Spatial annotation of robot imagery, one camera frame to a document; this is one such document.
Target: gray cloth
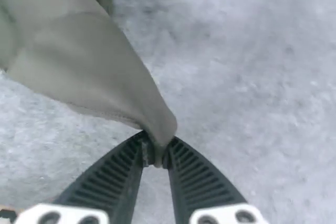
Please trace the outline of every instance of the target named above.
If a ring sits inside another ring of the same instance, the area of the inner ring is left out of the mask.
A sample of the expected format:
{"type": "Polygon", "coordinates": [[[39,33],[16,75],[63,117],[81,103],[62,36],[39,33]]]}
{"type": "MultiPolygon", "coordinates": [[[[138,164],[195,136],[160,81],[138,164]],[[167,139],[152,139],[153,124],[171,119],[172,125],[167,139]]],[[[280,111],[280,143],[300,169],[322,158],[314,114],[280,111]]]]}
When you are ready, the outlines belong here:
{"type": "Polygon", "coordinates": [[[0,60],[8,76],[80,113],[146,130],[161,166],[176,118],[102,7],[95,0],[4,0],[4,6],[22,42],[12,59],[6,50],[0,60]]]}
{"type": "MultiPolygon", "coordinates": [[[[336,222],[335,0],[114,0],[114,20],[178,119],[270,223],[336,222]]],[[[134,133],[0,77],[2,204],[64,189],[134,133]]],[[[133,223],[174,223],[164,170],[133,223]]]]}

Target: ridged rubber pad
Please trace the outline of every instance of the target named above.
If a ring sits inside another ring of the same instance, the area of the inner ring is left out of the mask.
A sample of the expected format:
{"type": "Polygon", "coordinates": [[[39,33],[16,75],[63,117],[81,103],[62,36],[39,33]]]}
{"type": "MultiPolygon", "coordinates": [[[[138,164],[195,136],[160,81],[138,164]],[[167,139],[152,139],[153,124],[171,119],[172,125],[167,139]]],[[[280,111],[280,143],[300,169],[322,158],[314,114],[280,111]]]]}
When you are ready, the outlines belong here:
{"type": "Polygon", "coordinates": [[[169,170],[176,224],[187,224],[197,209],[246,202],[212,163],[177,137],[163,164],[169,170]]]}
{"type": "Polygon", "coordinates": [[[131,223],[143,167],[153,163],[153,147],[141,132],[98,160],[54,203],[104,210],[110,223],[131,223]]]}

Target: gray carpet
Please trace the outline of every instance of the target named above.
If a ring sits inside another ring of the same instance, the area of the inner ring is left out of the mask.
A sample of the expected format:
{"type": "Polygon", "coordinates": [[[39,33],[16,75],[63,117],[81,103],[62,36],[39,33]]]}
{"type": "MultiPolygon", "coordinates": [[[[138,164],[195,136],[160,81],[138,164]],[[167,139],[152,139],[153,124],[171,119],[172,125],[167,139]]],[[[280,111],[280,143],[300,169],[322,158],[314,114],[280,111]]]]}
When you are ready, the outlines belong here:
{"type": "MultiPolygon", "coordinates": [[[[272,224],[335,223],[336,0],[114,0],[177,116],[272,224]]],[[[1,204],[61,192],[126,126],[80,116],[0,75],[1,204]]],[[[134,224],[173,223],[168,176],[146,170],[134,224]]]]}

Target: carpet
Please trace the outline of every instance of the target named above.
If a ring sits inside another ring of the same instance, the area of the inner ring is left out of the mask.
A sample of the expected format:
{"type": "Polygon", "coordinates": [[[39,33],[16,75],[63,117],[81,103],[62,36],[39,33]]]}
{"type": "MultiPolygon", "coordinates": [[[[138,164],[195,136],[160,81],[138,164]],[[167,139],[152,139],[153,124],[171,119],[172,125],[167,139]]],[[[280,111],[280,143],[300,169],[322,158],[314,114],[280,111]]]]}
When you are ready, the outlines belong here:
{"type": "MultiPolygon", "coordinates": [[[[270,223],[336,221],[336,0],[113,3],[178,137],[270,223]]],[[[3,72],[0,87],[2,205],[53,197],[136,132],[76,114],[3,72]]],[[[173,222],[166,171],[146,169],[133,223],[173,222]]]]}

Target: screw hole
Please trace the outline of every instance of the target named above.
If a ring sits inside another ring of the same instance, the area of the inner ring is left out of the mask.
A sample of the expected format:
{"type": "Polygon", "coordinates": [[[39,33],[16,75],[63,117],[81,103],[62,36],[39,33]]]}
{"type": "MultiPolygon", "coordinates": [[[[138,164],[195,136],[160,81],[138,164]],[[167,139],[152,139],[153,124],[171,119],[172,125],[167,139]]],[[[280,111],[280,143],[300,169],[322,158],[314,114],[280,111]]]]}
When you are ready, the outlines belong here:
{"type": "Polygon", "coordinates": [[[99,224],[99,220],[96,217],[85,217],[79,224],[99,224]]]}
{"type": "Polygon", "coordinates": [[[49,212],[41,217],[38,224],[57,224],[60,218],[59,213],[49,212]]]}
{"type": "Polygon", "coordinates": [[[255,223],[256,218],[248,211],[242,210],[236,213],[236,219],[239,223],[255,223]]]}
{"type": "Polygon", "coordinates": [[[198,224],[218,224],[218,221],[211,216],[202,216],[198,219],[198,224]]]}

